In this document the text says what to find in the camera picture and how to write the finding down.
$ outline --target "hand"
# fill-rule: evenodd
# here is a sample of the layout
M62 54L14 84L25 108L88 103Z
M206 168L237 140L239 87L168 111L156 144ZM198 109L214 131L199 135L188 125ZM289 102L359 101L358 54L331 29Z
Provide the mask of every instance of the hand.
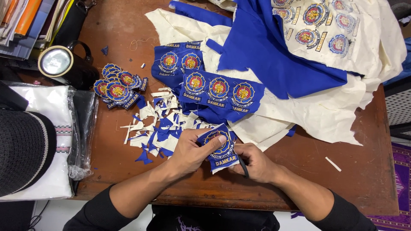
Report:
M234 145L234 151L243 159L248 159L247 170L250 179L260 183L280 184L284 178L284 168L273 163L257 146L252 143ZM229 170L244 175L240 164L229 167Z
M185 129L181 133L173 156L167 161L180 174L180 177L196 171L203 160L226 141L225 136L217 136L199 147L196 144L197 136L208 130L210 129Z

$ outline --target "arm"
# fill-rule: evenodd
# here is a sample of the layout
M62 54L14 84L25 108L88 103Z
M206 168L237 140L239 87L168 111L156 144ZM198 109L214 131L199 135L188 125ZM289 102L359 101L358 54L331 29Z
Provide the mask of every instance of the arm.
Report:
M203 160L226 141L225 136L218 136L198 147L197 135L208 130L184 130L171 159L104 190L87 202L66 223L64 230L119 230L130 223L169 184L196 171Z
M252 180L280 188L304 216L321 230L377 230L353 204L286 167L273 163L254 144L236 144L234 150L243 159L249 160L247 170ZM239 164L230 167L230 171L244 174Z

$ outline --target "black shirt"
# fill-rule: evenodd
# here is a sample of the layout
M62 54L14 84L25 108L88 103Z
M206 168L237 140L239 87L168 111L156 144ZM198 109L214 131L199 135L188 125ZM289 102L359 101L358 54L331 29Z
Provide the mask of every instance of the black shirt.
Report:
M70 219L63 231L117 231L135 218L122 216L113 206L111 186L87 202ZM378 231L375 225L358 209L339 195L334 194L334 206L326 218L310 221L322 231ZM278 231L279 223L272 212L195 208L179 206L152 206L154 218L147 231Z

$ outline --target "person's right hand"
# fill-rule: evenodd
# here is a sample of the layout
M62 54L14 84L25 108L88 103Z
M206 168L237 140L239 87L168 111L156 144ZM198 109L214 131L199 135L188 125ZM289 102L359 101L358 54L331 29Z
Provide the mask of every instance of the person's right hand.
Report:
M234 151L248 160L247 170L250 179L260 183L278 185L284 176L284 167L273 163L257 146L252 143L235 144ZM244 175L240 164L229 167L229 170Z

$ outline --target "patterned rug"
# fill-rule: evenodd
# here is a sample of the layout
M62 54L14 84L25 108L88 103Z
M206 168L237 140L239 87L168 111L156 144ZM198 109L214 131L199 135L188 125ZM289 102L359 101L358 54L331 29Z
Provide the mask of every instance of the patterned rug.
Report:
M367 216L382 231L409 230L410 219L410 156L411 147L392 143L399 216Z

